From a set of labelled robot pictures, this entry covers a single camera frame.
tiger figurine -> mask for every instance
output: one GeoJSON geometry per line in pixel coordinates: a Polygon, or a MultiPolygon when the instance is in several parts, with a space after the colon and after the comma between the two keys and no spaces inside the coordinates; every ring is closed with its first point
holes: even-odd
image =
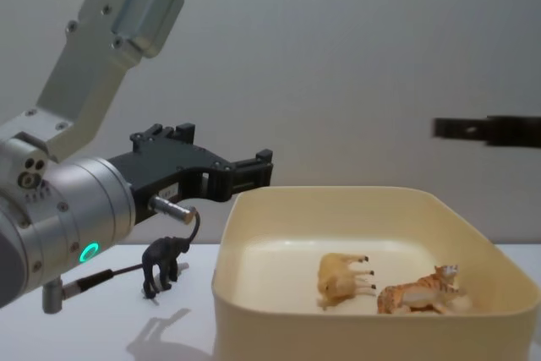
{"type": "Polygon", "coordinates": [[[464,296],[463,289],[452,284],[458,273],[458,265],[435,266],[435,272],[415,282],[389,286],[378,295],[378,314],[417,313],[414,309],[433,309],[440,314],[451,311],[446,304],[464,296]]]}

white table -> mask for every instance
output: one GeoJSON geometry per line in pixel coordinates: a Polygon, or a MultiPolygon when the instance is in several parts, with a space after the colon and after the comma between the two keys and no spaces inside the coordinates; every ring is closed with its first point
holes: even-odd
{"type": "MultiPolygon", "coordinates": [[[[541,245],[499,247],[541,286],[541,245]]],[[[145,248],[109,249],[65,274],[63,281],[136,264],[145,248]]],[[[180,260],[189,268],[154,302],[143,299],[141,271],[71,298],[57,315],[41,312],[37,289],[0,309],[0,359],[211,361],[216,326],[210,281],[217,252],[218,245],[192,246],[180,260]]],[[[541,361],[536,344],[531,360],[541,361]]]]}

toy gorilla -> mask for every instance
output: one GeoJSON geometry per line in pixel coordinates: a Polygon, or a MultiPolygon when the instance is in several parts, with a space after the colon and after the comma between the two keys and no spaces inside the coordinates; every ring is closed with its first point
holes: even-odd
{"type": "Polygon", "coordinates": [[[152,299],[159,293],[159,289],[154,281],[152,270],[154,265],[160,268],[160,284],[164,291],[171,289],[171,284],[167,281],[176,282],[178,279],[177,257],[181,253],[187,253],[192,241],[194,241],[199,231],[199,214],[196,214],[196,223],[192,234],[188,238],[164,237],[154,241],[142,255],[141,265],[145,282],[143,289],[145,296],[152,299]]]}

toy tiger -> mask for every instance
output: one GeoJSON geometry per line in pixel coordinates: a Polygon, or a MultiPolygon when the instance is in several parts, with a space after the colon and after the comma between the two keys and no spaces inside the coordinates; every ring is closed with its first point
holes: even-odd
{"type": "Polygon", "coordinates": [[[349,265],[353,262],[368,261],[366,255],[357,254],[325,254],[320,261],[318,271],[318,291],[323,298],[318,305],[327,309],[337,306],[344,300],[354,298],[363,293],[374,294],[375,285],[367,282],[362,275],[373,275],[374,271],[353,271],[349,265]]]}
{"type": "Polygon", "coordinates": [[[414,309],[430,308],[440,314],[449,314],[451,311],[446,304],[466,294],[452,286],[458,265],[435,266],[434,269],[435,273],[415,282],[386,287],[381,291],[378,314],[413,313],[414,309]]]}

gray wall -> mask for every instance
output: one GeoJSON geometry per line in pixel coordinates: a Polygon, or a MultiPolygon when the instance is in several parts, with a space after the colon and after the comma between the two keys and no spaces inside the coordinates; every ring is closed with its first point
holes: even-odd
{"type": "MultiPolygon", "coordinates": [[[[36,100],[82,1],[0,0],[0,120],[36,100]]],[[[424,189],[494,241],[541,241],[541,151],[430,138],[434,117],[540,114],[540,44],[538,0],[186,0],[77,156],[190,121],[228,159],[274,150],[275,185],[424,189]]],[[[231,205],[199,207],[219,241],[231,205]]],[[[174,232],[158,217],[129,241],[174,232]]]]}

